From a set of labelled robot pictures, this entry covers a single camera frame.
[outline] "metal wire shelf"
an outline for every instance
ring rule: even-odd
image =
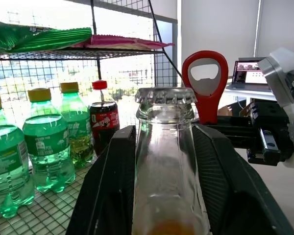
[[[20,60],[96,60],[125,56],[162,54],[157,50],[110,49],[110,48],[64,48],[60,50],[0,54],[0,61]]]
[[[0,215],[0,235],[64,235],[84,177],[93,162],[77,171],[75,181],[63,192],[35,191],[35,201],[20,207],[15,217],[5,219]]]

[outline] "pink snack bag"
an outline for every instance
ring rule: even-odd
[[[89,40],[71,47],[153,50],[167,46],[174,46],[174,44],[113,35],[92,35]]]

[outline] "glass bottle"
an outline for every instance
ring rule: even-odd
[[[6,120],[0,99],[0,213],[11,218],[21,205],[33,200],[34,182],[28,172],[24,134]]]
[[[62,192],[75,179],[68,125],[51,103],[48,88],[28,91],[30,111],[23,132],[37,190]]]
[[[87,106],[78,95],[77,82],[64,82],[60,86],[63,98],[59,111],[68,123],[71,158],[75,167],[80,168],[93,158],[94,149],[90,139],[90,114]]]
[[[207,235],[190,88],[141,88],[133,235]]]

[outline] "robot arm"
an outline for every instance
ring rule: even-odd
[[[278,104],[289,118],[288,132],[294,143],[294,52],[279,48],[258,65]],[[294,152],[284,161],[284,165],[294,168]]]

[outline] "orange liquid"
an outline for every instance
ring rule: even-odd
[[[176,220],[167,220],[157,224],[148,235],[195,235],[192,226]]]

